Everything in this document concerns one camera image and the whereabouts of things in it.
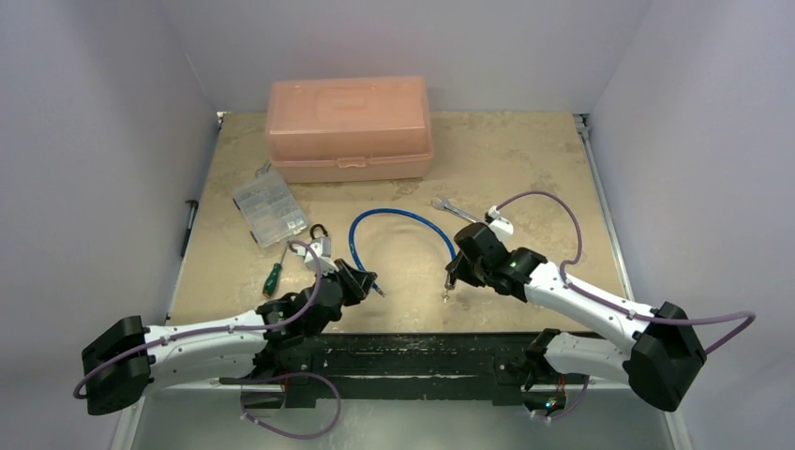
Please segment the black padlock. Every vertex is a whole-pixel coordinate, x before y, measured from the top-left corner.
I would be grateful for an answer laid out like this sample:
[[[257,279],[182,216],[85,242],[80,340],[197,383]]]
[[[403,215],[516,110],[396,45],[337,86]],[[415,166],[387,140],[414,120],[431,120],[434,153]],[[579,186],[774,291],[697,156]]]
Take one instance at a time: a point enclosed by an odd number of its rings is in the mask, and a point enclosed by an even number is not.
[[[309,236],[311,244],[322,245],[329,242],[329,233],[321,223],[316,223],[310,227]]]

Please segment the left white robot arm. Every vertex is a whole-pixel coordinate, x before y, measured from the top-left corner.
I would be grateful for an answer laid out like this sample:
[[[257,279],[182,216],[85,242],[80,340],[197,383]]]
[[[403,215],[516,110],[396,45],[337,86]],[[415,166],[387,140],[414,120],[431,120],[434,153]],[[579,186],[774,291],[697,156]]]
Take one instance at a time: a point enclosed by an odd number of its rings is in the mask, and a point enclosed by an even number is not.
[[[342,259],[301,292],[226,319],[192,325],[118,320],[82,350],[83,378],[73,393],[89,414],[119,412],[147,394],[213,378],[269,383],[278,353],[318,336],[342,310],[367,298],[378,276]]]

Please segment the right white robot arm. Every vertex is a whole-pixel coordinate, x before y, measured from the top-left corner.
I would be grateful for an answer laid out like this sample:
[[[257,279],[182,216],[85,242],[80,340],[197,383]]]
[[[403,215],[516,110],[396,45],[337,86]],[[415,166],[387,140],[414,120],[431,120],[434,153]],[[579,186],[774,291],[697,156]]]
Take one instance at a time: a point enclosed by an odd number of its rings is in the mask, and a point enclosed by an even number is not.
[[[546,329],[515,367],[527,387],[577,374],[623,383],[654,408],[676,411],[707,360],[692,322],[679,306],[632,302],[609,292],[597,301],[566,280],[559,267],[525,247],[508,250],[484,223],[454,237],[456,258],[446,266],[452,282],[556,311],[596,333],[579,337]]]

